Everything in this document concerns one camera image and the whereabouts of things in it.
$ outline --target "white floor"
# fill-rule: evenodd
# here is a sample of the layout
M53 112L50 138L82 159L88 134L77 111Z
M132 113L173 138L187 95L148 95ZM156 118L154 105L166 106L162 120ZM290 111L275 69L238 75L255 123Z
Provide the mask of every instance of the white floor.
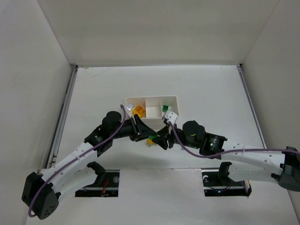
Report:
M232 142L263 146L235 66L80 68L58 161L108 111L121 112L125 98L173 95L179 127L196 120ZM123 138L98 161L106 169L121 169L119 197L66 199L48 219L29 218L27 225L298 224L288 192L275 184L252 182L250 198L204 197L201 171L188 168L216 167L220 161L195 158L178 146L165 151Z

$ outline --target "black mount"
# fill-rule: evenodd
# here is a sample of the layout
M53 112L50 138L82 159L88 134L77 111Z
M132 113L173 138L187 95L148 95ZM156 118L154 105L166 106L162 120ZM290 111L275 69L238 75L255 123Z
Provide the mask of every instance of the black mount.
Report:
M44 180L41 175L37 175L32 172L25 182L25 186L22 193L22 201L29 207L31 201L44 184ZM33 205L32 211L36 214L39 219L46 219L50 216L58 207L58 198L60 193L55 193L52 189L52 183L47 184L38 195L35 204Z
M297 151L293 147L287 146L286 149ZM300 156L292 153L284 153L285 162L280 164L280 168L283 169L280 175L272 173L278 185L291 191L300 191Z
M97 178L95 182L102 182L104 180L106 170L97 162L91 162L87 164L88 168L91 168L95 171L95 174L97 174Z
M222 184L228 185L228 186L233 182L233 180L228 177L228 175L229 175L228 171L229 171L229 167L231 165L232 165L231 162L222 162L219 167L219 171L217 173L217 177L222 182Z

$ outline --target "yellow block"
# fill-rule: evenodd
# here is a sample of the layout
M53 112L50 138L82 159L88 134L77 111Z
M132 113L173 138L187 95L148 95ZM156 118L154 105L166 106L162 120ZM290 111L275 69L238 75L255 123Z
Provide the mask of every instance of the yellow block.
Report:
M146 113L146 110L141 107L140 105L138 105L133 111L132 114L135 115L137 114L139 116L139 118L142 118Z
M152 146L152 145L154 145L154 142L151 139L147 139L147 144L149 146Z

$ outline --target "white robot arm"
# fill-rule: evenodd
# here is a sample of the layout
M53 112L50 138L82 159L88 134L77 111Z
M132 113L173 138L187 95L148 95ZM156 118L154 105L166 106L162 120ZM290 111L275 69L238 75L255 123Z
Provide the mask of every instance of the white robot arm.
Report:
M204 127L196 121L188 121L182 130L178 129L178 115L174 112L167 111L164 114L163 121L166 126L156 132L146 126L137 115L126 120L125 108L122 105L121 108L123 121L120 113L108 112L102 124L69 156L55 166L43 170L41 174L33 172L27 177L22 200L29 206L30 217L47 218L63 199L94 183L96 179L104 179L105 169L96 159L112 146L113 139L123 137L138 142L155 136L152 141L165 150L172 148L174 144L180 144L193 156L222 160L218 177L225 185L232 181L260 180L300 191L299 152L294 148L266 150L243 146L242 149L232 150L232 147L238 148L242 145L229 143L223 136L205 132ZM186 146L199 149L200 154L192 153Z

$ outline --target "cable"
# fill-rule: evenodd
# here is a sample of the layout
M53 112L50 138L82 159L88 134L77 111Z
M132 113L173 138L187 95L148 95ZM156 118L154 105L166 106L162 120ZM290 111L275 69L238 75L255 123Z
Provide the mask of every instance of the cable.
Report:
M172 123L169 122L169 125L171 126L172 128L172 131L175 135L175 138L176 140L178 141L179 145L189 154L191 154L192 156L195 156L195 157L198 157L198 158L215 158L215 157L218 157L218 156L221 156L221 155L224 155L224 154L228 154L228 153L233 153L233 152L246 152L246 151L280 151L282 153L292 153L292 154L297 154L299 155L300 152L298 151L293 151L293 150L289 150L289 149L233 149L233 150L227 150L227 151L223 151L223 152L219 152L219 153L216 153L216 154L212 154L212 155L209 155L209 156L201 156L201 155L197 155L193 152L191 152L189 149L187 149L183 143L181 142L181 140L179 139L177 133L176 133L176 130L173 126Z
M81 154L78 158L81 158L83 157L84 155L86 155L87 153L89 153L90 151L93 151L94 149L98 148L99 146L105 144L106 142L108 142L109 140L111 140L117 133L118 131L122 128L122 126L124 125L124 122L125 122L125 118L126 118L126 111L125 111L125 107L124 105L120 105L121 109L123 110L123 121L121 122L120 126L118 129L116 129L116 131L110 135L108 138L106 138L104 141L100 142L99 144L95 145L94 147L88 149L86 152L84 152L83 154ZM38 198L38 195L39 193L42 191L42 189L53 179L53 177L55 177L57 174L59 174L63 169L65 169L66 167L68 167L69 165L71 165L72 163L74 163L75 161L78 160L78 158L75 158L73 160L71 160L70 162L68 162L67 164L65 164L64 166L62 166L58 171L56 171L54 174L52 174L51 177L49 177L48 180L45 181L45 183L39 188L39 190L36 192L36 194L34 195L31 203L30 203L30 206L29 206L29 210L28 210L28 216L29 217L35 217L36 214L32 214L31 211L32 211L32 208L34 206L34 203L36 202L37 198Z
M102 191L101 191L100 196L102 196L103 193L105 193L105 188L106 188L107 185L108 185L108 178L106 178L106 180L104 181L104 186L103 186L103 189L102 189Z

